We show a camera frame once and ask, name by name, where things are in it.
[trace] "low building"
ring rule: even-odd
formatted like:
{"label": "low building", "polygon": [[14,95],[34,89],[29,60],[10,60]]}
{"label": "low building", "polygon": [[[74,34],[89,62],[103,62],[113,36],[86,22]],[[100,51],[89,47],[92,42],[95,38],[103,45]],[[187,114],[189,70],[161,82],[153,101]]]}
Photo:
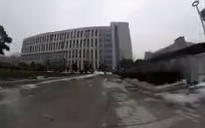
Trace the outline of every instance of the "low building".
{"label": "low building", "polygon": [[160,56],[160,55],[168,53],[168,52],[183,49],[183,48],[191,46],[191,45],[193,45],[193,43],[187,42],[184,37],[179,37],[174,41],[173,44],[171,44],[165,48],[162,48],[156,52],[145,52],[145,59],[151,59],[151,58]]}
{"label": "low building", "polygon": [[179,71],[190,82],[205,80],[205,43],[198,43],[183,49],[147,59],[151,62],[150,70]]}
{"label": "low building", "polygon": [[65,64],[69,68],[77,64],[79,70],[85,63],[95,70],[101,64],[114,70],[122,59],[132,59],[127,22],[38,34],[25,38],[22,46],[25,62]]}

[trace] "large white building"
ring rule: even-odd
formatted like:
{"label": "large white building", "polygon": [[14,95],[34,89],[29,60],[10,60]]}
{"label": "large white building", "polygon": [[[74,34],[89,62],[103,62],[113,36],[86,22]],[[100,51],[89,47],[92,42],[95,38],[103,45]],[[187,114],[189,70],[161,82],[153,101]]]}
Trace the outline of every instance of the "large white building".
{"label": "large white building", "polygon": [[76,28],[48,32],[25,38],[22,60],[26,62],[73,63],[81,70],[84,63],[98,69],[100,64],[116,69],[122,59],[132,59],[129,24],[111,22],[110,26]]}

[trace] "road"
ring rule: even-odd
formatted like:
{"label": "road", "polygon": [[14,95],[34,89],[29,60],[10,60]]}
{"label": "road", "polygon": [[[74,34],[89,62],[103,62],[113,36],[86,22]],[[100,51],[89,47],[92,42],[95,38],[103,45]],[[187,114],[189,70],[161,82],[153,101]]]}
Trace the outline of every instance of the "road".
{"label": "road", "polygon": [[100,128],[103,77],[42,85],[34,95],[0,105],[0,128]]}
{"label": "road", "polygon": [[122,88],[114,76],[12,90],[0,104],[0,128],[203,128],[205,107],[189,109]]}

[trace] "sky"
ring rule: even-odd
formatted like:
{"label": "sky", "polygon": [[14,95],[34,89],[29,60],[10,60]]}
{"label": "sky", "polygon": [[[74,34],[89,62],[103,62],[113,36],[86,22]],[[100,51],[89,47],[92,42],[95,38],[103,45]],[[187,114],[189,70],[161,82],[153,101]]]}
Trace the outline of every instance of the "sky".
{"label": "sky", "polygon": [[[39,33],[129,22],[133,57],[144,58],[179,36],[202,42],[204,35],[193,0],[0,0],[0,25],[13,38],[7,55]],[[199,8],[205,7],[200,0]]]}

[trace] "pole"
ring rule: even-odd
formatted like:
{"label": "pole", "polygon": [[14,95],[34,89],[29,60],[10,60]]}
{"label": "pole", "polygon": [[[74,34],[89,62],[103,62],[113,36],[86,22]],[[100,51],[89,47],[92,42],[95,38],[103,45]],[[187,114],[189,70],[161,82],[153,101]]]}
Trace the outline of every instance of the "pole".
{"label": "pole", "polygon": [[204,35],[205,35],[205,24],[204,24],[204,22],[203,22],[203,20],[202,20],[202,15],[201,15],[201,12],[200,12],[200,10],[199,10],[199,8],[198,8],[198,5],[197,5],[197,6],[195,6],[195,7],[196,7],[196,10],[197,10],[197,12],[198,12],[199,18],[200,18],[200,20],[201,20],[201,23],[202,23],[202,28],[203,28]]}
{"label": "pole", "polygon": [[198,8],[198,5],[199,5],[199,0],[196,0],[192,3],[192,6],[196,8],[197,12],[198,12],[198,15],[199,15],[199,18],[201,20],[201,23],[202,23],[202,28],[203,28],[203,31],[204,31],[204,36],[205,36],[205,24],[203,22],[203,18],[202,18],[202,15],[201,15],[201,12]]}

